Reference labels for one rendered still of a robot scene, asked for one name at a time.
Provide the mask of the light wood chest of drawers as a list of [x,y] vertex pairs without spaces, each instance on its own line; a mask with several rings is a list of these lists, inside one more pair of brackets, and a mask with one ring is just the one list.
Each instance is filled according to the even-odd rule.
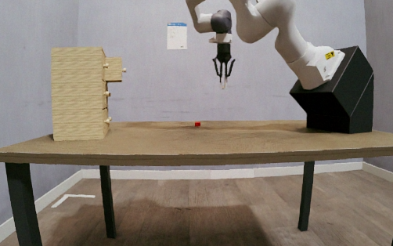
[[51,51],[54,141],[104,139],[103,47],[59,47]]

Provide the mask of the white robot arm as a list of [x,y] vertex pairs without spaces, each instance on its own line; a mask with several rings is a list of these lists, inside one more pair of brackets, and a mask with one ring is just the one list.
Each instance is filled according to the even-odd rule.
[[[216,32],[210,43],[232,43],[231,12],[221,9],[214,14],[200,13],[198,5],[204,1],[186,0],[195,30],[200,34]],[[236,10],[236,33],[243,42],[253,44],[274,28],[279,29],[275,49],[303,89],[311,90],[331,80],[344,53],[329,46],[314,47],[302,38],[294,22],[296,0],[261,0],[256,6],[251,0],[229,1]]]

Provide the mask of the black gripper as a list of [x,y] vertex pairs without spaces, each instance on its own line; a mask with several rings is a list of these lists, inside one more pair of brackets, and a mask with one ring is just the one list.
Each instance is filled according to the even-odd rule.
[[[216,61],[220,62],[220,74],[218,73],[218,66]],[[227,65],[228,62],[231,59],[231,64],[230,64],[230,68],[229,68],[229,73],[227,74]],[[227,77],[231,75],[232,72],[232,68],[233,68],[233,63],[236,61],[235,59],[232,58],[231,56],[231,44],[217,44],[217,56],[212,59],[214,64],[215,64],[215,71],[217,76],[220,77],[220,89],[222,89],[222,64],[225,63],[225,79],[224,79],[224,86],[226,89],[226,83],[227,83]]]

